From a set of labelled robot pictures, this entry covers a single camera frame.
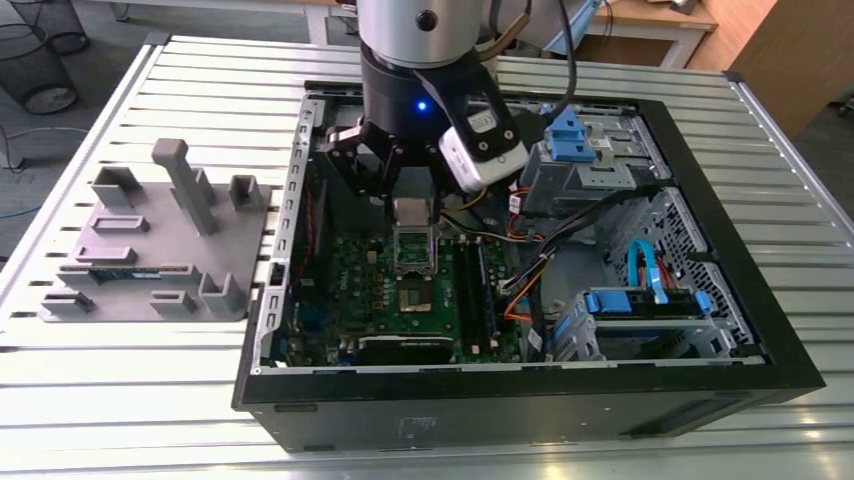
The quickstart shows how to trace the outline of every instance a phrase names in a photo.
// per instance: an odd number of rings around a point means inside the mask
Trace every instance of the white wire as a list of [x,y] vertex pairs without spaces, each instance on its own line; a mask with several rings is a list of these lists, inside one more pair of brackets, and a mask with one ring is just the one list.
[[14,138],[18,137],[23,137],[24,135],[30,135],[31,133],[36,133],[36,132],[79,132],[79,133],[90,133],[88,130],[84,130],[83,128],[74,128],[74,127],[40,127],[40,128],[31,128],[30,130],[24,130],[23,132],[18,132],[14,133],[12,135],[7,135],[7,139],[12,140]]

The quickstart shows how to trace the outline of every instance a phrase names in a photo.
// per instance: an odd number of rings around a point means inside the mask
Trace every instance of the aluminum extrusion table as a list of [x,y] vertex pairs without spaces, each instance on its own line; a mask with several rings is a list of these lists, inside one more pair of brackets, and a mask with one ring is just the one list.
[[[565,88],[561,62],[505,58],[498,71],[506,88]],[[351,48],[174,37],[143,47],[0,274],[0,476],[850,478],[852,222],[742,84],[683,70],[585,64],[579,72],[579,94],[667,103],[828,388],[674,439],[288,456],[231,409],[246,322],[46,324],[36,318],[96,201],[87,181],[100,165],[164,180],[152,144],[184,138],[190,161],[206,167],[211,182],[251,173],[279,188],[276,204],[303,81],[359,80]],[[271,213],[270,228],[275,218]],[[264,237],[259,255],[271,240]],[[259,260],[259,281],[266,272]]]

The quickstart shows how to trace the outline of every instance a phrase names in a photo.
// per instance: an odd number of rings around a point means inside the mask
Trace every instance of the wire mesh trash bin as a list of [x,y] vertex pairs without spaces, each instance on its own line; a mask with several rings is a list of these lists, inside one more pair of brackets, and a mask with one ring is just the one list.
[[34,115],[56,113],[78,100],[48,35],[35,25],[0,25],[0,88]]
[[8,0],[24,23],[50,35],[51,47],[60,55],[78,53],[90,46],[71,0]]

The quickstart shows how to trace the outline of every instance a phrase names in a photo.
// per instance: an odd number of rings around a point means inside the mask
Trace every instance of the chip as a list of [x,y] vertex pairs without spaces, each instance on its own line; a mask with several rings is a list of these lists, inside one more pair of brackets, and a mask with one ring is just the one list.
[[403,313],[433,312],[433,281],[402,280],[398,282],[398,309]]

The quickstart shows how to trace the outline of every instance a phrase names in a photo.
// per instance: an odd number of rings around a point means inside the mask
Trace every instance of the blue latch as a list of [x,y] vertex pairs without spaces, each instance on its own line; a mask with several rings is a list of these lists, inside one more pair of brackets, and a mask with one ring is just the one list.
[[711,313],[711,298],[709,298],[709,294],[701,290],[694,294],[694,298],[697,299],[699,309],[709,315]]
[[[550,111],[550,107],[543,107],[541,113]],[[549,149],[555,162],[593,163],[597,160],[597,152],[585,141],[587,127],[578,119],[573,108],[563,110],[546,131],[549,132]]]
[[597,313],[599,311],[599,299],[594,293],[585,294],[585,303],[587,304],[587,311]]
[[599,300],[602,313],[631,313],[629,295],[619,290],[601,290],[594,293]]

